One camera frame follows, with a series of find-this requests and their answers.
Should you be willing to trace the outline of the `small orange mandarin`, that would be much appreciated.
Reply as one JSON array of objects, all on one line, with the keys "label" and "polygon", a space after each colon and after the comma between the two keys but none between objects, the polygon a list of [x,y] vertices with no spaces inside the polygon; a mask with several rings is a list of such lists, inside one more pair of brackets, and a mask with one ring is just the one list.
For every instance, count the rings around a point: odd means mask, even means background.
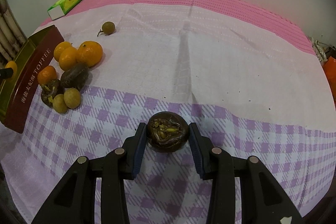
[{"label": "small orange mandarin", "polygon": [[75,47],[66,48],[59,57],[59,66],[63,71],[73,68],[77,64],[77,49]]},{"label": "small orange mandarin", "polygon": [[62,52],[65,50],[65,49],[67,49],[67,48],[69,48],[69,47],[71,47],[72,46],[72,44],[70,43],[70,42],[61,42],[61,43],[59,43],[56,47],[55,47],[55,49],[54,49],[54,59],[56,60],[56,61],[59,61],[59,59],[60,59],[60,55],[62,54]]},{"label": "small orange mandarin", "polygon": [[43,86],[57,78],[58,74],[56,72],[56,69],[51,65],[46,66],[44,69],[42,69],[37,76],[38,84],[40,86]]}]

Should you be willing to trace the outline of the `tan longan fruit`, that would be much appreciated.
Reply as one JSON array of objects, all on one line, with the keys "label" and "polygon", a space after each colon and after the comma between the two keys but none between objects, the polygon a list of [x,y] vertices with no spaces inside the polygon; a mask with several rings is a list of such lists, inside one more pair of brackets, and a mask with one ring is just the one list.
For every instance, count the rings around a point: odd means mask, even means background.
[{"label": "tan longan fruit", "polygon": [[65,114],[68,111],[63,94],[58,94],[54,97],[52,107],[59,114]]},{"label": "tan longan fruit", "polygon": [[70,109],[77,108],[81,103],[81,94],[76,88],[69,88],[64,92],[64,102]]}]

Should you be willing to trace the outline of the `large orange mandarin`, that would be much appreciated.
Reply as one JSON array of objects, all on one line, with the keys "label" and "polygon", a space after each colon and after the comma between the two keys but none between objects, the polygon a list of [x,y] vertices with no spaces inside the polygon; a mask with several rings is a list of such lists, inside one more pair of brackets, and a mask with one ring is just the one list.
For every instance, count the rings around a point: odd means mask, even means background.
[{"label": "large orange mandarin", "polygon": [[103,48],[98,42],[85,41],[83,42],[76,53],[78,63],[84,63],[89,68],[98,64],[103,56]]}]

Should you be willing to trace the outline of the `gold red toffee tin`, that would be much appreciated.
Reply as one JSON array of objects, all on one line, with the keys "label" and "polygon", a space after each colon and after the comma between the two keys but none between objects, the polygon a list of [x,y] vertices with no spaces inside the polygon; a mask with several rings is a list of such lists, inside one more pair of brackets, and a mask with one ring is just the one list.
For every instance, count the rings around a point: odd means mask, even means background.
[{"label": "gold red toffee tin", "polygon": [[1,83],[1,123],[5,127],[19,134],[23,132],[38,87],[38,73],[50,64],[55,47],[63,41],[54,25],[28,38],[15,58],[18,66],[16,76]]}]

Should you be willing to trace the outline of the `small orange mandarin behind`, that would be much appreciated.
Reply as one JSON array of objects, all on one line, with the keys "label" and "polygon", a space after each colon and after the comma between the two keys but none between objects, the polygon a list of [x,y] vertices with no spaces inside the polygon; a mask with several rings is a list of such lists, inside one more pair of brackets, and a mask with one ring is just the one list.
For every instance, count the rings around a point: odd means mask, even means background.
[{"label": "small orange mandarin behind", "polygon": [[69,48],[69,47],[71,47],[72,46],[72,44],[70,43],[70,42],[61,42],[61,43],[59,43],[56,47],[55,47],[55,49],[54,49],[54,59],[56,60],[56,61],[59,61],[59,59],[60,59],[60,55],[62,54],[62,52],[65,50],[65,49],[67,49],[67,48]]}]

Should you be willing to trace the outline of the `green white tissue box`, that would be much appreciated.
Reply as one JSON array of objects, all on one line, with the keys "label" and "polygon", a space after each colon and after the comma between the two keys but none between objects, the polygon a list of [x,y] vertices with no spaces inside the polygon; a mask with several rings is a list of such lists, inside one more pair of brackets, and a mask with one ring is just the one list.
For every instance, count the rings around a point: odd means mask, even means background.
[{"label": "green white tissue box", "polygon": [[82,0],[58,0],[48,10],[51,20],[59,19],[68,14]]}]

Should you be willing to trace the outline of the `green longan with stem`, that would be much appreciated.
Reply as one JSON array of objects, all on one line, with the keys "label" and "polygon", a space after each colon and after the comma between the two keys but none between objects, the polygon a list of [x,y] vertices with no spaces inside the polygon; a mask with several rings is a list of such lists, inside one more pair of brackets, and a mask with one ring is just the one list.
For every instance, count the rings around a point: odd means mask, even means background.
[{"label": "green longan with stem", "polygon": [[105,22],[101,26],[101,30],[98,32],[97,36],[104,34],[104,35],[111,35],[115,32],[115,24],[113,22]]}]

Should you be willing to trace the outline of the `pink purple checked tablecloth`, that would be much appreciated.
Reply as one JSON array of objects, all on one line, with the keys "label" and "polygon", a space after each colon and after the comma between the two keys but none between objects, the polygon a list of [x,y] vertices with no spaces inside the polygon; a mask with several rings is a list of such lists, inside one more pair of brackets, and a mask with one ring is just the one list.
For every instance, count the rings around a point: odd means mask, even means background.
[{"label": "pink purple checked tablecloth", "polygon": [[[105,22],[115,32],[97,36]],[[106,155],[159,111],[233,156],[258,156],[302,215],[329,190],[333,96],[295,24],[239,0],[83,0],[54,25],[104,56],[79,108],[60,115],[36,93],[24,132],[1,128],[1,165],[27,223],[79,156]]]}]

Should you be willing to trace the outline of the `orange object at right edge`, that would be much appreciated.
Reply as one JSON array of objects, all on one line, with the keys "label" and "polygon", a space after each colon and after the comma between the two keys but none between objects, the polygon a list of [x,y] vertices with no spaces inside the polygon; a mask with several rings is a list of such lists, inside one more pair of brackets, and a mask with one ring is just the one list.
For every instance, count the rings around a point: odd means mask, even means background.
[{"label": "orange object at right edge", "polygon": [[323,71],[325,72],[327,81],[329,83],[333,100],[336,100],[336,59],[330,56],[326,63],[324,63]]}]

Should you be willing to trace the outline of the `clutter at right edge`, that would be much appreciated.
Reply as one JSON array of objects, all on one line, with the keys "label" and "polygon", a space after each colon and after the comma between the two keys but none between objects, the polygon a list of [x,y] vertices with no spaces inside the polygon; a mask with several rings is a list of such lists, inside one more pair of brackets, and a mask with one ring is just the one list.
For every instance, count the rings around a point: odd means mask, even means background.
[{"label": "clutter at right edge", "polygon": [[308,39],[310,40],[313,50],[322,66],[328,61],[330,57],[335,59],[335,46],[322,43],[310,36]]}]

